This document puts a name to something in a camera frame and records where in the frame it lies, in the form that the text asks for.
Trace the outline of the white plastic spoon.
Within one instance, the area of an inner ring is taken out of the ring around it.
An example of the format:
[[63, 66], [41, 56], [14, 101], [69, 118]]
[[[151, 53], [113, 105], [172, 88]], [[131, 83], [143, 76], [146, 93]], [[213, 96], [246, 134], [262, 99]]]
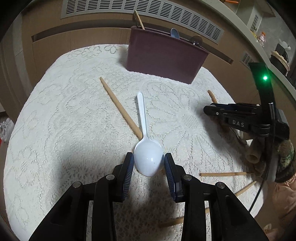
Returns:
[[145, 100], [142, 92], [137, 94], [137, 103], [143, 137], [134, 148], [134, 163], [139, 173], [151, 177], [162, 169], [164, 152], [160, 143], [148, 136]]

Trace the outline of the wooden spatula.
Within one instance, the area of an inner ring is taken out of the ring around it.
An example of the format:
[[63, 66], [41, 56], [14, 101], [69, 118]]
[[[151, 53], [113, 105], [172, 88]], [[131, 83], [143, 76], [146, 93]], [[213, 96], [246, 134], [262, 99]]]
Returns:
[[142, 23], [142, 20], [139, 16], [137, 10], [134, 10], [132, 20], [135, 23], [137, 28], [141, 28], [141, 29], [145, 30], [144, 24]]

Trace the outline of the wooden spoon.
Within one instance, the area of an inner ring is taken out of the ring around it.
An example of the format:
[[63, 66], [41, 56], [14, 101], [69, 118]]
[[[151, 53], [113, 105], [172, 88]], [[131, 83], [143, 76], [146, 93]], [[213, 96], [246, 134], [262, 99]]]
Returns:
[[211, 100], [213, 103], [217, 103], [217, 100], [216, 100], [216, 97], [215, 95], [213, 94], [213, 92], [211, 90], [207, 90], [208, 94], [210, 95], [211, 97]]

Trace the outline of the wooden chopstick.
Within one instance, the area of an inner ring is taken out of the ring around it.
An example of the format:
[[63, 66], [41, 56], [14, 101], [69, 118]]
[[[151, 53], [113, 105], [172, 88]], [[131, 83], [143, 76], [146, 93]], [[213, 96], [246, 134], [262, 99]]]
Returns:
[[133, 133], [137, 136], [137, 138], [139, 140], [141, 140], [142, 137], [143, 137], [143, 134], [142, 134], [141, 130], [139, 129], [139, 127], [132, 120], [132, 118], [130, 117], [130, 115], [127, 113], [127, 111], [125, 110], [125, 108], [119, 102], [119, 100], [117, 99], [117, 97], [115, 96], [115, 94], [112, 92], [112, 90], [110, 89], [110, 87], [107, 85], [107, 83], [104, 81], [104, 79], [102, 77], [100, 77], [99, 79], [100, 79], [100, 81], [101, 81], [104, 89], [106, 90], [106, 92], [110, 96], [111, 100], [113, 101], [113, 103], [115, 104], [115, 106], [117, 107], [117, 109], [119, 110], [119, 112], [121, 113], [122, 117], [125, 119], [126, 123], [132, 129]]
[[251, 172], [200, 173], [201, 177], [229, 177], [252, 175]]
[[[201, 218], [202, 224], [205, 224], [205, 226], [207, 226], [206, 215], [209, 212], [210, 212], [210, 210], [207, 207], [207, 208], [205, 208], [205, 211], [204, 211], [205, 216], [199, 217], [199, 218]], [[165, 228], [165, 227], [179, 225], [179, 224], [181, 224], [183, 222], [184, 222], [184, 217], [182, 216], [182, 217], [175, 218], [175, 219], [172, 219], [172, 220], [169, 220], [169, 221], [166, 221], [166, 222], [158, 223], [157, 227], [158, 228]]]
[[251, 188], [256, 183], [257, 183], [257, 181], [253, 181], [252, 183], [248, 184], [247, 186], [245, 186], [244, 188], [242, 188], [241, 190], [236, 192], [235, 196], [237, 196], [237, 197], [240, 196], [242, 193], [246, 192], [249, 188]]

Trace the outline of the small grey ventilation grille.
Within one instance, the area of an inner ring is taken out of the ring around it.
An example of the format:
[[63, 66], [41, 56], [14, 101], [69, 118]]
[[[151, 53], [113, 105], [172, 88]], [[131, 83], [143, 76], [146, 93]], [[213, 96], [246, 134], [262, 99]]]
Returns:
[[251, 55], [247, 52], [244, 51], [242, 57], [240, 58], [240, 62], [247, 67], [248, 69], [250, 69], [249, 64], [253, 63], [254, 60], [252, 59]]

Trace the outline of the black pot with lid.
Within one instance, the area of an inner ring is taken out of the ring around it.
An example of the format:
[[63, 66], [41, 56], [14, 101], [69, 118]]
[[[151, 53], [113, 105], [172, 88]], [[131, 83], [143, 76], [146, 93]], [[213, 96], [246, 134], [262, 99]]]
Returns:
[[276, 51], [271, 51], [270, 62], [273, 64], [284, 76], [287, 76], [290, 71], [288, 62]]

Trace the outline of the black utensil caddy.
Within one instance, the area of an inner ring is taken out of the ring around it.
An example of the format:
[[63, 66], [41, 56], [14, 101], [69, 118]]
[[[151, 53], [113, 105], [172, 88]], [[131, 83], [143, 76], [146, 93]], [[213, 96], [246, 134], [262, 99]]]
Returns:
[[275, 48], [275, 51], [284, 58], [285, 61], [289, 62], [287, 52], [291, 50], [291, 47], [281, 39], [278, 40], [278, 44]]

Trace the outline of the seasoning bottle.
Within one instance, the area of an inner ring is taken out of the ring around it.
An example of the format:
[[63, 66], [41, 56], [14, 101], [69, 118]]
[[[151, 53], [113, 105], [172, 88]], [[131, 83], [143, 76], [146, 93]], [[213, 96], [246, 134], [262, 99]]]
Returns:
[[259, 42], [261, 47], [264, 47], [266, 43], [266, 34], [265, 32], [261, 32], [260, 35], [257, 36], [257, 42]]

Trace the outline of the white lace tablecloth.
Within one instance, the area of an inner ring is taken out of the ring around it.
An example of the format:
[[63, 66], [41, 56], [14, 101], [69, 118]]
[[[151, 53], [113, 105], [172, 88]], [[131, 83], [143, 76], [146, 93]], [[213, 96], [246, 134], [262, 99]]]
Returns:
[[191, 84], [125, 68], [126, 45], [93, 45], [60, 56], [23, 106], [4, 166], [4, 200], [12, 231], [28, 240], [75, 182], [93, 183], [122, 163], [138, 142], [106, 90], [105, 82], [135, 123], [137, 93], [145, 99], [149, 136], [176, 164], [202, 182], [224, 182], [258, 214], [264, 197], [253, 176], [206, 177], [247, 170], [245, 147], [232, 131], [204, 114], [211, 103], [232, 98], [206, 68]]

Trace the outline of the metal spoon in holder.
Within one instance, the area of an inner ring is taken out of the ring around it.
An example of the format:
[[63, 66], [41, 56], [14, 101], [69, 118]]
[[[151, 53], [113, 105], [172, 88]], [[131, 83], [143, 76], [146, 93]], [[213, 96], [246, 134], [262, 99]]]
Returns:
[[189, 42], [195, 46], [202, 46], [203, 40], [201, 36], [195, 35], [189, 39]]

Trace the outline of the blue plastic spoon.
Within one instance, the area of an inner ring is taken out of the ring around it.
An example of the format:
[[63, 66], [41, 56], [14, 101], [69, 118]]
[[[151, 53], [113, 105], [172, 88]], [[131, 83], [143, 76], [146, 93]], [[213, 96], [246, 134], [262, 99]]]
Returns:
[[170, 36], [173, 37], [173, 38], [176, 38], [176, 39], [180, 38], [178, 30], [175, 29], [175, 28], [171, 28]]

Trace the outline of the purple plastic utensil holder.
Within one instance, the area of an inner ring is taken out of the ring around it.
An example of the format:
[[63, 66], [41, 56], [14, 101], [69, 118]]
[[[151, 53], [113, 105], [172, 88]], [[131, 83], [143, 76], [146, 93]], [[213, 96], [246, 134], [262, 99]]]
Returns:
[[160, 30], [132, 26], [126, 69], [190, 84], [209, 52], [184, 38]]

